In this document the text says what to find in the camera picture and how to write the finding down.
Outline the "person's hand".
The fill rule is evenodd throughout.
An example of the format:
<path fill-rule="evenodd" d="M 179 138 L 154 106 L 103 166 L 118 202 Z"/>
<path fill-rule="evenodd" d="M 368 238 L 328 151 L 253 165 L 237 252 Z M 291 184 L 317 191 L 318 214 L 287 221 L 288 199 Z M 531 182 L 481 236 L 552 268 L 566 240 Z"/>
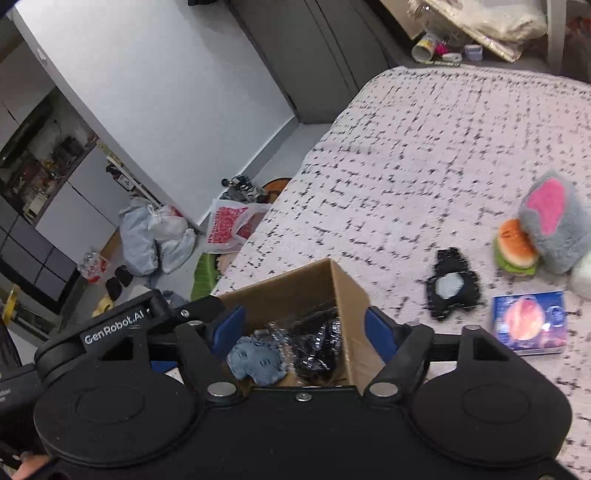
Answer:
<path fill-rule="evenodd" d="M 48 463 L 48 455 L 29 455 L 21 461 L 20 467 L 12 475 L 12 480 L 25 480 Z"/>

